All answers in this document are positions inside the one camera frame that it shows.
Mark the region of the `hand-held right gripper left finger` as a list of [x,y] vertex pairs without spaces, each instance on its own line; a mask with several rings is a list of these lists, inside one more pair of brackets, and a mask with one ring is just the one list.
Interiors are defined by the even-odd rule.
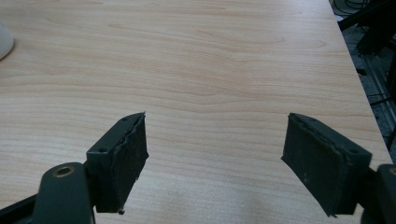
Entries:
[[98,213],[119,213],[149,153],[145,113],[117,121],[86,153],[92,205]]

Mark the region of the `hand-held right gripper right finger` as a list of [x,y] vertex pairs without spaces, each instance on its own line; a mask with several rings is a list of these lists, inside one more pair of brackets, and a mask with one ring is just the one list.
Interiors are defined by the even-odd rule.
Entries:
[[289,114],[281,160],[298,176],[327,216],[351,215],[358,182],[372,154],[321,121]]

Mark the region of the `black metal stand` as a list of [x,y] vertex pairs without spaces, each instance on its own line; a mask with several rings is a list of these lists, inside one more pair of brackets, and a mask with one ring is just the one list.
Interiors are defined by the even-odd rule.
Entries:
[[341,31],[357,25],[368,31],[357,45],[363,55],[376,55],[396,35],[396,0],[371,0],[367,7],[338,22]]

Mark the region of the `white rounded object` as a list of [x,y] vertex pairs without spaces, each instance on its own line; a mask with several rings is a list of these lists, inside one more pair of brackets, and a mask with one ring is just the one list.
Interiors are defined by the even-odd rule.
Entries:
[[14,36],[8,28],[0,22],[0,61],[13,49]]

